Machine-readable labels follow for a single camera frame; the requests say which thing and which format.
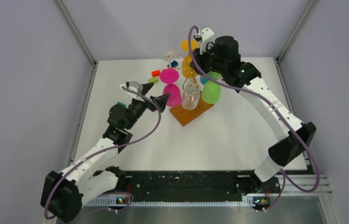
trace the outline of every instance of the green block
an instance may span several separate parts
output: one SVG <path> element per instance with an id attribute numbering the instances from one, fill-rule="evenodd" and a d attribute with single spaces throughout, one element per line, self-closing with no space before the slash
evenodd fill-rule
<path id="1" fill-rule="evenodd" d="M 157 83 L 159 81 L 158 77 L 153 77 L 148 79 L 148 83 Z"/>

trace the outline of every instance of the small red object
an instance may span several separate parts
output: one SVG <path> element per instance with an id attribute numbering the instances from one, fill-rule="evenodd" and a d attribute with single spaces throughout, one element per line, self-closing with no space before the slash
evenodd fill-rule
<path id="1" fill-rule="evenodd" d="M 157 77 L 161 74 L 161 71 L 156 70 L 156 71 L 152 71 L 152 77 Z"/>

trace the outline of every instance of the gray floor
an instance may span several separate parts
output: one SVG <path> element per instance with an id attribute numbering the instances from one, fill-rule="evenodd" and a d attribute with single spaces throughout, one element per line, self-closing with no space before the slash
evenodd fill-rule
<path id="1" fill-rule="evenodd" d="M 71 224 L 326 224 L 317 197 L 282 197 L 267 213 L 252 208 L 131 207 L 116 215 L 84 207 Z"/>

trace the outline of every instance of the transparent glass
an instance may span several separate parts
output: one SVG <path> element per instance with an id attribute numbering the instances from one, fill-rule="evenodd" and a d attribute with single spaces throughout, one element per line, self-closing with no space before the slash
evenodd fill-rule
<path id="1" fill-rule="evenodd" d="M 186 110 L 193 110 L 198 105 L 200 99 L 200 87 L 197 83 L 188 83 L 183 92 L 181 105 Z"/>

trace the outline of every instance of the wooden board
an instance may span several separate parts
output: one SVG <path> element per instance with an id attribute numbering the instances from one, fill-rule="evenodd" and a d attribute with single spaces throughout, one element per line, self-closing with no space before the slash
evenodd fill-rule
<path id="1" fill-rule="evenodd" d="M 170 109 L 173 116 L 180 122 L 182 126 L 186 126 L 189 122 L 193 121 L 199 115 L 210 109 L 214 104 L 208 104 L 202 100 L 202 91 L 200 91 L 200 99 L 198 105 L 193 110 L 186 110 L 180 104 Z"/>

